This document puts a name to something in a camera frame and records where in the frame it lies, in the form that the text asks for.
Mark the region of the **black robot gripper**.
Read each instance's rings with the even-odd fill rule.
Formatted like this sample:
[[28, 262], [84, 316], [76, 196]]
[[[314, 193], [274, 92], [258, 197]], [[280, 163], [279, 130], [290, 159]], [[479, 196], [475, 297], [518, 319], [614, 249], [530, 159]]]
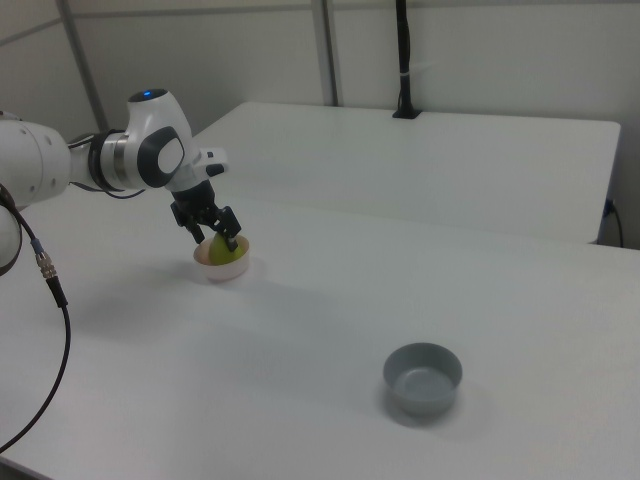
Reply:
[[185, 228], [196, 244], [201, 244], [205, 236], [194, 216], [208, 214], [208, 226], [222, 237], [228, 250], [236, 250], [237, 235], [241, 231], [240, 223], [232, 208], [216, 208], [215, 192], [209, 180], [204, 180], [187, 190], [173, 192], [170, 205], [176, 223]]

